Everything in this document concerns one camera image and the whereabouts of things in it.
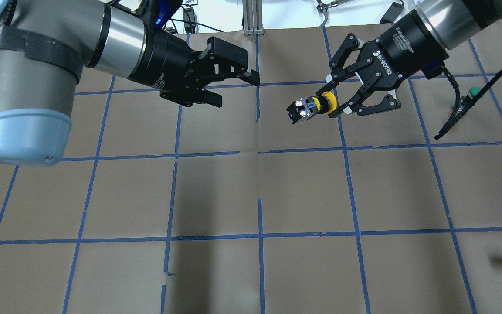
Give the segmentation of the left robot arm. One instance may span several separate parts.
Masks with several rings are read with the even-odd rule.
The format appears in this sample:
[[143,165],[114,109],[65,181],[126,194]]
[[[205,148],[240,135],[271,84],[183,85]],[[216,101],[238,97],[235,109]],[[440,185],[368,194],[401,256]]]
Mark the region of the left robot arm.
[[248,52],[216,37],[203,51],[163,28],[180,0],[144,0],[135,12],[117,0],[0,0],[0,163],[61,161],[82,70],[92,68],[157,89],[191,107],[221,107],[213,82],[258,86]]

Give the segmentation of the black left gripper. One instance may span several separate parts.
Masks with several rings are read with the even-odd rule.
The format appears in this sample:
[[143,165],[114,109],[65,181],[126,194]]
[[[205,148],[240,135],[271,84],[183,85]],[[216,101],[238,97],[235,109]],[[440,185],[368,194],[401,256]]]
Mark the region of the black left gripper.
[[185,107],[200,103],[223,107],[222,95],[204,89],[213,82],[239,79],[260,84],[259,72],[250,68],[244,48],[209,37],[205,50],[195,51],[166,31],[148,36],[142,59],[127,79],[157,89],[162,98]]

